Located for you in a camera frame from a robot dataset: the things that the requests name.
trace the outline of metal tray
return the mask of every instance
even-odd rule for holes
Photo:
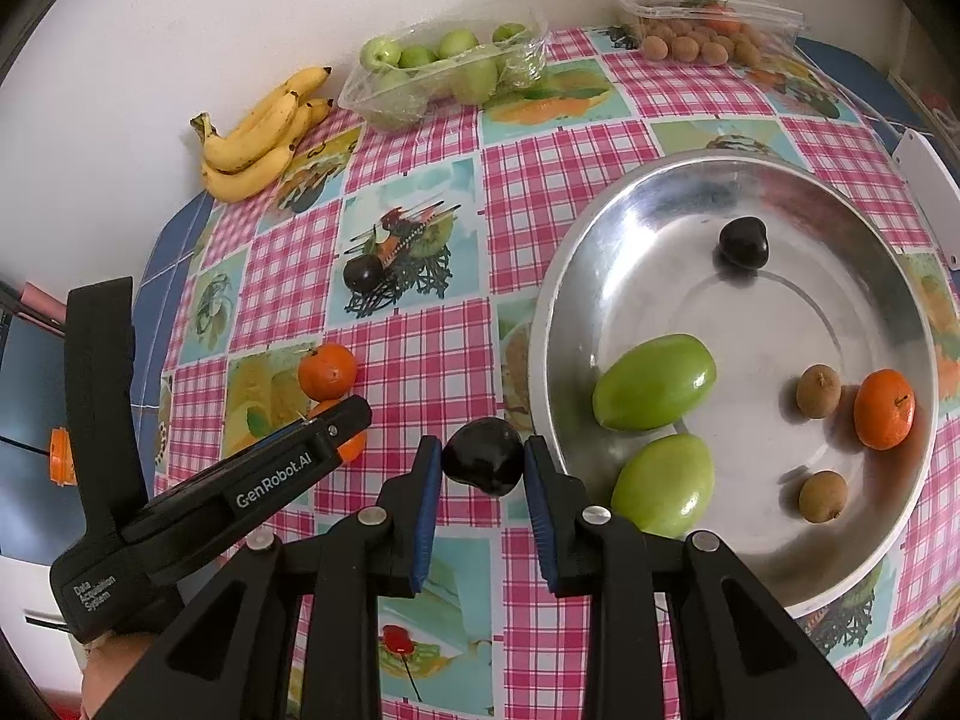
[[[741,215],[767,226],[770,261],[756,276],[717,259],[720,229]],[[601,428],[599,374],[637,343],[690,333],[717,381],[673,427]],[[823,420],[796,411],[797,377],[815,362],[845,382]],[[916,394],[906,441],[865,449],[853,431],[856,386],[893,367]],[[688,152],[624,176],[587,206],[560,244],[536,303],[529,358],[536,430],[590,498],[610,502],[621,466],[676,431],[712,452],[712,502],[697,523],[718,533],[794,616],[829,603],[890,549],[928,473],[937,423],[930,331],[880,234],[846,199],[779,160]],[[800,484],[833,469],[850,502],[833,522],[796,511]]]

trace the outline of bowl rim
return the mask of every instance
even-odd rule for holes
[[[923,486],[926,484],[926,479],[929,475],[930,463],[933,456],[933,448],[936,445],[937,424],[939,422],[940,415],[940,394],[937,384],[938,374],[936,357],[933,350],[933,336],[930,333],[925,309],[923,309],[923,305],[920,304],[920,300],[916,290],[913,287],[913,284],[910,282],[910,279],[904,273],[904,269],[901,267],[901,264],[899,264],[899,261],[896,259],[896,253],[894,250],[890,247],[886,239],[880,234],[880,231],[877,230],[870,220],[868,220],[846,196],[840,193],[840,191],[835,189],[833,186],[830,186],[823,180],[820,180],[816,175],[813,175],[813,173],[807,172],[801,167],[786,162],[785,160],[743,151],[717,151],[716,149],[683,151],[671,156],[661,157],[652,162],[635,167],[633,170],[630,170],[630,172],[627,172],[621,178],[614,181],[613,184],[606,186],[603,191],[600,191],[600,193],[589,202],[589,205],[587,205],[582,213],[575,218],[573,224],[570,225],[570,228],[568,231],[566,231],[565,235],[563,236],[563,240],[560,241],[560,245],[554,252],[553,259],[550,261],[550,265],[547,268],[546,274],[544,274],[544,280],[541,282],[539,293],[536,296],[536,309],[530,325],[530,351],[527,362],[527,386],[530,392],[531,418],[534,423],[535,431],[539,435],[543,436],[544,440],[546,440],[547,446],[550,448],[550,453],[554,458],[554,464],[558,466],[558,470],[566,473],[566,470],[563,468],[563,463],[560,461],[560,447],[558,446],[556,440],[553,418],[550,415],[550,399],[547,394],[546,386],[546,341],[553,319],[554,305],[556,302],[558,288],[560,287],[560,281],[563,280],[563,276],[569,268],[570,262],[573,259],[573,255],[578,250],[580,243],[585,237],[587,237],[587,234],[589,234],[589,231],[593,228],[594,223],[599,220],[601,215],[607,210],[608,207],[616,203],[616,201],[621,197],[621,194],[634,189],[634,186],[637,186],[637,184],[647,181],[653,176],[659,175],[660,173],[678,170],[687,165],[699,164],[702,162],[737,162],[741,164],[746,162],[761,165],[762,167],[771,167],[774,170],[781,170],[782,172],[789,172],[792,173],[792,175],[799,177],[801,180],[808,181],[809,183],[815,185],[837,201],[843,203],[848,210],[852,211],[853,215],[855,215],[856,218],[858,218],[858,220],[864,224],[874,238],[880,242],[880,245],[882,245],[884,251],[886,251],[887,256],[896,267],[896,272],[898,272],[901,276],[901,279],[904,281],[907,290],[909,290],[911,298],[913,298],[914,309],[920,317],[920,325],[923,327],[923,338],[925,339],[926,347],[926,360],[928,360],[928,366],[930,368],[930,382],[932,391],[928,393],[931,402],[929,429],[928,437],[926,438],[926,445],[923,449],[923,459],[920,462],[920,472],[917,474],[917,477],[914,480],[913,487],[911,488],[910,494],[907,496],[906,503],[904,504],[904,509],[896,519],[894,526],[890,529],[890,532],[887,533],[887,536],[880,541],[880,544],[875,547],[872,552],[870,552],[870,555],[868,555],[866,559],[863,560],[863,562],[861,562],[861,564],[858,565],[856,569],[851,571],[851,573],[848,574],[844,579],[837,581],[828,589],[823,590],[822,592],[804,601],[800,601],[799,603],[791,604],[788,607],[785,607],[786,611],[791,617],[802,617],[805,614],[811,613],[812,611],[822,608],[830,602],[835,601],[837,598],[855,586],[858,581],[862,580],[874,569],[877,563],[883,559],[883,557],[899,540],[901,534],[906,528],[907,523],[910,520],[911,515],[913,514],[914,509],[917,507],[917,502],[920,500],[920,493],[923,491]]]

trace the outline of white surface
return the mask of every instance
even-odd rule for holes
[[[908,129],[894,149],[894,161],[926,216],[951,271],[960,269],[960,189],[929,141]]]
[[[80,704],[80,667],[61,631],[24,622],[24,613],[62,622],[50,569],[0,556],[0,628],[32,680],[61,704]]]
[[[138,276],[199,189],[191,116],[229,127],[308,64],[336,67],[332,93],[368,37],[459,1],[59,0],[0,87],[0,277],[63,299]],[[530,1],[556,25],[608,19],[605,0]],[[898,0],[779,1],[885,64]]]

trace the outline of tangerine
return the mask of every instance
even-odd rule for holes
[[[336,406],[340,401],[339,400],[323,400],[310,409],[310,413],[307,415],[309,418],[313,418],[318,415],[320,412],[325,412],[331,406]],[[367,447],[367,431],[362,430],[352,439],[347,439],[342,445],[337,447],[337,451],[340,453],[340,459],[344,462],[344,465],[352,463],[356,460],[360,453]]]
[[[857,437],[870,449],[892,449],[910,432],[916,405],[902,373],[891,368],[875,370],[863,380],[853,400]]]
[[[311,400],[337,400],[357,377],[357,360],[339,343],[322,343],[307,352],[296,368],[296,381]]]

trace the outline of bunch of bananas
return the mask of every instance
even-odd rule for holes
[[[203,144],[200,180],[205,189],[222,202],[237,202],[277,180],[304,135],[333,108],[333,100],[308,99],[329,75],[330,68],[293,74],[256,103],[227,137],[217,134],[206,113],[190,119]]]

